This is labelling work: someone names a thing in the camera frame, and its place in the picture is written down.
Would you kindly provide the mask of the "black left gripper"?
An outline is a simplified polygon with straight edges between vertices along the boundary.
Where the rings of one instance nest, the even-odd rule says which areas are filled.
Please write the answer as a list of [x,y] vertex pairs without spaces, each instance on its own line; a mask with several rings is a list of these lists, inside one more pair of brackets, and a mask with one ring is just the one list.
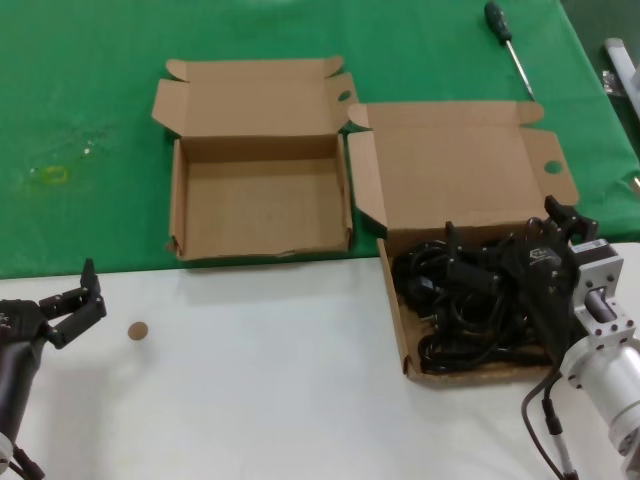
[[[39,302],[1,301],[1,350],[62,349],[106,316],[106,305],[92,259],[85,260],[80,286]],[[55,326],[48,320],[63,317]]]

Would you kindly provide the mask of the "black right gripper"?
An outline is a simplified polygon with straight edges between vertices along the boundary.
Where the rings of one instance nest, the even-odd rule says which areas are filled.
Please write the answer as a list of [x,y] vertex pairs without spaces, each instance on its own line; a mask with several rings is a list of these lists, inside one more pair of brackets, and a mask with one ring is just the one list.
[[[581,244],[595,239],[598,222],[581,215],[574,206],[561,204],[548,195],[544,208],[561,242]],[[501,248],[498,245],[468,248],[451,221],[445,224],[445,235],[446,279],[497,296],[502,286],[498,272]],[[516,286],[518,304],[540,345],[552,362],[562,362],[569,348],[583,335],[571,304],[574,275],[551,245],[540,241],[527,243],[523,239],[504,249],[502,267]]]

